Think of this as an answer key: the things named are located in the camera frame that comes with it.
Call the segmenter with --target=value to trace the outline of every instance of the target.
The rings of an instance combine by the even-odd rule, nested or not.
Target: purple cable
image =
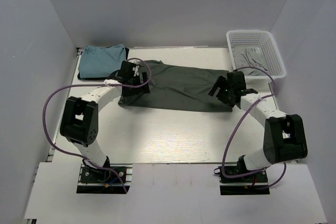
[[[241,67],[241,68],[238,68],[238,69],[236,69],[236,70],[241,70],[241,69],[245,69],[245,68],[253,68],[253,69],[257,69],[257,70],[263,72],[264,74],[266,74],[266,75],[271,79],[271,81],[272,81],[272,83],[273,83],[273,86],[274,86],[273,90],[274,90],[274,92],[275,92],[275,82],[274,82],[273,77],[272,77],[269,73],[265,72],[264,70],[262,70],[262,69],[260,69],[260,68],[256,68],[256,67]],[[234,130],[232,131],[232,134],[231,134],[231,136],[230,136],[230,138],[229,138],[229,140],[228,140],[228,142],[227,142],[227,144],[226,144],[226,147],[225,147],[225,150],[224,150],[224,155],[223,155],[223,160],[222,160],[222,174],[223,174],[224,177],[226,177],[226,178],[241,178],[241,177],[245,177],[245,176],[249,176],[249,175],[253,175],[253,174],[259,173],[259,172],[261,172],[261,171],[264,170],[264,169],[257,169],[257,170],[253,170],[253,171],[251,171],[251,172],[244,173],[244,174],[227,175],[227,174],[225,174],[224,166],[225,166],[225,159],[226,159],[226,156],[227,156],[227,152],[228,152],[228,150],[229,150],[229,147],[230,147],[230,145],[231,145],[231,142],[232,142],[232,140],[233,140],[235,134],[237,133],[237,131],[238,131],[240,125],[242,124],[243,120],[245,119],[245,117],[249,114],[249,112],[250,112],[250,111],[251,111],[251,110],[252,110],[252,109],[253,109],[259,102],[262,101],[262,99],[265,99],[265,98],[268,98],[268,97],[272,97],[273,95],[275,95],[275,94],[272,93],[272,94],[269,94],[269,95],[265,95],[265,96],[261,97],[260,99],[258,99],[257,101],[255,101],[255,102],[254,102],[254,103],[253,103],[253,104],[246,110],[246,112],[245,112],[245,113],[243,114],[243,116],[240,118],[240,120],[238,121],[236,127],[235,127]],[[285,166],[284,166],[284,169],[283,169],[283,172],[282,172],[280,178],[279,178],[277,181],[275,181],[273,184],[268,185],[268,186],[266,186],[266,187],[263,187],[263,188],[261,188],[261,189],[269,188],[269,187],[275,185],[276,183],[278,183],[278,182],[283,178],[283,176],[285,175],[285,172],[286,172],[286,164],[284,163],[284,165],[285,165]]]
[[[137,86],[132,86],[132,85],[126,85],[126,84],[110,84],[109,87],[117,87],[117,86],[121,86],[121,87],[125,87],[125,88],[140,88],[142,86],[145,86],[146,84],[149,83],[151,77],[152,77],[152,71],[150,69],[150,67],[147,65],[146,62],[144,62],[143,60],[139,59],[139,58],[131,58],[131,59],[128,59],[128,61],[130,60],[139,60],[141,61],[147,68],[148,68],[148,71],[149,71],[149,77],[147,79],[146,82],[144,82],[143,84],[140,84],[140,85],[137,85]],[[125,187],[125,184],[124,182],[122,181],[121,177],[119,176],[119,174],[112,168],[105,168],[105,167],[101,167],[99,165],[96,165],[95,163],[91,162],[88,160],[87,157],[83,156],[83,155],[80,155],[80,154],[77,154],[77,153],[72,153],[72,152],[67,152],[61,148],[59,148],[56,144],[54,144],[49,136],[49,133],[48,133],[48,130],[47,130],[47,123],[46,123],[46,112],[47,112],[47,107],[48,107],[48,103],[50,102],[50,100],[52,99],[52,97],[57,94],[58,92],[64,90],[64,89],[69,89],[69,88],[75,88],[75,87],[106,87],[105,84],[73,84],[73,85],[67,85],[67,86],[64,86],[64,87],[61,87],[57,90],[55,90],[53,93],[50,94],[50,96],[47,98],[44,106],[43,106],[43,111],[42,111],[42,123],[43,123],[43,130],[44,130],[44,134],[49,142],[49,144],[55,148],[56,150],[58,150],[59,152],[62,152],[64,154],[67,154],[67,155],[70,155],[70,156],[76,156],[76,157],[80,157],[80,158],[83,158],[84,160],[87,160],[93,167],[97,168],[97,169],[101,169],[101,170],[108,170],[110,172],[113,172],[117,178],[119,179],[125,193],[127,193],[127,189]]]

